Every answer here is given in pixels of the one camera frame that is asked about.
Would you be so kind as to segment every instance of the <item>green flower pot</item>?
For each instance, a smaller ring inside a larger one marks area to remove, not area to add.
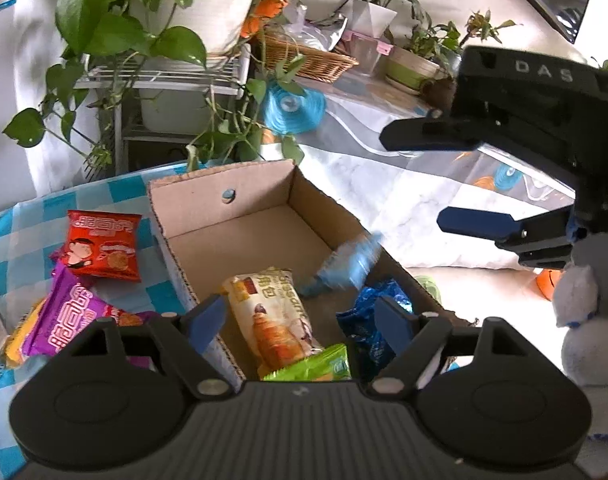
[[[427,79],[445,76],[441,67],[403,48],[396,46],[386,63],[386,80],[391,85],[413,95],[419,95],[421,84]]]

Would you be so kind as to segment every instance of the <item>purple snack package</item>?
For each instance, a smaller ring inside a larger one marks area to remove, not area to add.
[[[152,311],[130,314],[100,300],[65,264],[58,262],[50,295],[35,327],[26,336],[21,352],[26,357],[38,354],[53,356],[93,320],[107,316],[113,317],[119,326],[139,326],[159,314]]]

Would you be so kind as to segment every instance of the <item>wicker basket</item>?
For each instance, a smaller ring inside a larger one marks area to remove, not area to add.
[[[309,46],[295,45],[266,36],[266,66],[269,69],[275,68],[275,64],[284,59],[287,53],[289,61],[297,53],[306,56],[306,62],[297,75],[324,83],[334,83],[341,74],[351,67],[359,65],[354,57],[345,54],[324,52]]]

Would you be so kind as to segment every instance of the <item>blue plastic bag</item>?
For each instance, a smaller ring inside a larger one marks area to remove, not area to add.
[[[364,381],[371,381],[395,357],[395,352],[375,326],[374,305],[377,298],[382,296],[390,296],[408,312],[413,313],[411,300],[391,278],[376,286],[365,286],[353,308],[336,314],[341,330],[355,343],[359,374]]]

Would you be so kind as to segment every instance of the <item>white plush toy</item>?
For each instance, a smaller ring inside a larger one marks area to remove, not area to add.
[[[553,294],[558,326],[569,327],[562,367],[586,394],[593,420],[577,463],[593,477],[608,473],[608,234],[575,243]]]

